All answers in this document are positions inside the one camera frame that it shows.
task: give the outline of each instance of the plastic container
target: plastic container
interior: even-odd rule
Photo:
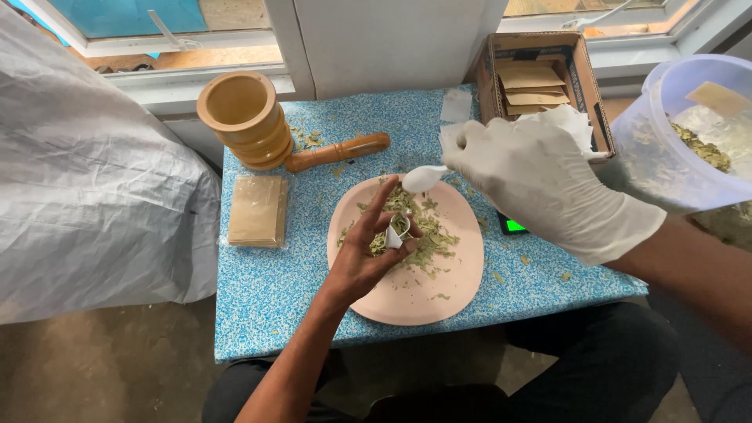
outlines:
[[[616,156],[598,169],[601,181],[677,214],[752,199],[752,109],[724,118],[686,98],[706,81],[752,99],[752,63],[746,60],[704,54],[658,65],[642,95],[611,124]],[[671,122],[728,154],[729,172],[698,157]]]
[[[293,152],[293,136],[274,85],[254,71],[228,72],[204,87],[199,118],[246,167],[273,169]]]

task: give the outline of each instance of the bare hand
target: bare hand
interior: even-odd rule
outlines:
[[[403,261],[418,246],[415,239],[408,239],[400,248],[389,248],[379,257],[371,253],[371,242],[377,233],[387,229],[394,211],[382,212],[387,197],[397,186],[399,177],[393,176],[381,185],[371,204],[347,233],[342,248],[324,280],[320,292],[341,307],[348,307],[371,292],[389,269]],[[423,232],[411,219],[410,235],[423,236]]]

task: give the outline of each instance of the wooden pestle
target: wooden pestle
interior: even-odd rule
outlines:
[[[378,153],[386,150],[389,144],[389,134],[376,132],[375,134],[327,145],[324,148],[290,154],[284,160],[284,167],[288,172],[300,172],[316,165]]]

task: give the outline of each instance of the table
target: table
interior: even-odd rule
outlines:
[[[475,87],[458,88],[471,91]],[[381,170],[401,173],[440,164],[439,128],[450,124],[439,120],[443,97],[444,90],[400,91],[282,103],[290,126],[304,127],[306,134],[321,131],[324,145],[354,138],[356,131],[364,135],[384,131],[392,139],[385,151],[346,164],[339,179],[332,172],[339,163],[292,176],[282,249],[221,242],[227,236],[235,176],[238,170],[249,172],[225,149],[214,339],[217,363],[282,350],[328,272],[326,233],[339,199],[355,184],[381,175]],[[472,115],[479,117],[477,100]],[[289,175],[284,169],[275,172]],[[475,298],[451,318],[413,327],[380,324],[348,310],[333,348],[487,326],[647,294],[640,281],[603,266],[585,267],[532,234],[504,236],[495,209],[481,195],[469,196],[467,186],[463,181],[458,190],[490,226],[484,234],[485,258],[490,263],[484,265]],[[529,265],[520,259],[522,254],[529,258]],[[503,284],[494,277],[494,270],[503,277]],[[572,276],[564,281],[561,276],[567,272]]]

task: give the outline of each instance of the human hand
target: human hand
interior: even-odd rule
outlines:
[[[399,177],[393,176],[381,185],[371,204],[344,237],[332,269],[319,290],[337,306],[346,308],[364,297],[389,269],[403,261],[418,246],[417,240],[408,239],[400,248],[389,248],[379,257],[374,257],[371,253],[371,242],[375,235],[387,230],[390,219],[395,214],[393,211],[381,210],[397,182]],[[423,236],[412,219],[409,233],[414,238]]]
[[[601,184],[572,136],[546,122],[465,123],[441,161],[504,215],[588,266],[616,260],[666,212]]]

